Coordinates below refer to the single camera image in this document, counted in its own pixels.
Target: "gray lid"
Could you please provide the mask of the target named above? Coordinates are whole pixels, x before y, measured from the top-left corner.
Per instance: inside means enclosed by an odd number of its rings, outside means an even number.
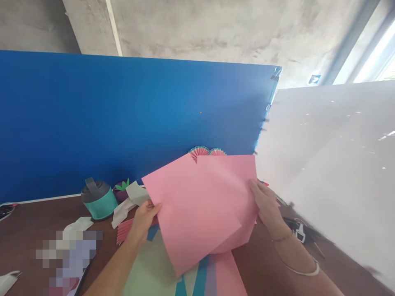
[[[81,190],[81,199],[84,203],[94,202],[105,196],[111,189],[104,181],[94,181],[92,177],[85,180],[86,186]]]

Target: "small sticker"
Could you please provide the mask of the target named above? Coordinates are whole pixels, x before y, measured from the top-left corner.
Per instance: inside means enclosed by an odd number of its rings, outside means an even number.
[[[320,79],[321,79],[321,75],[312,75],[310,78],[309,84],[312,84],[312,83],[318,84]]]

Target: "forearm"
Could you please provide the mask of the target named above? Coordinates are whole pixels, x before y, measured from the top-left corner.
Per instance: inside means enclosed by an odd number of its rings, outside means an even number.
[[[115,252],[84,296],[120,296],[139,252],[139,242],[132,236]]]
[[[291,233],[283,221],[267,227],[275,241],[287,237]],[[285,240],[273,242],[273,244],[286,266],[300,273],[312,273],[316,270],[314,259],[294,235]],[[343,295],[322,270],[316,276],[299,275],[288,268],[286,268],[286,273],[297,295]]]

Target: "white partition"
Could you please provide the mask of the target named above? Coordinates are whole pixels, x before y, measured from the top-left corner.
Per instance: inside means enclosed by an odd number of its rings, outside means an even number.
[[[279,90],[268,118],[258,177],[394,289],[395,81]]]

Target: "wrist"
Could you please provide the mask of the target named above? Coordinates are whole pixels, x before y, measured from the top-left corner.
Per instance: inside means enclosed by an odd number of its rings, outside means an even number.
[[[131,247],[140,247],[141,240],[142,238],[139,235],[131,231],[126,238],[125,243],[127,243]]]
[[[274,241],[280,240],[288,236],[292,232],[292,230],[282,219],[269,222],[268,225],[266,225],[266,227],[269,230],[272,240]]]

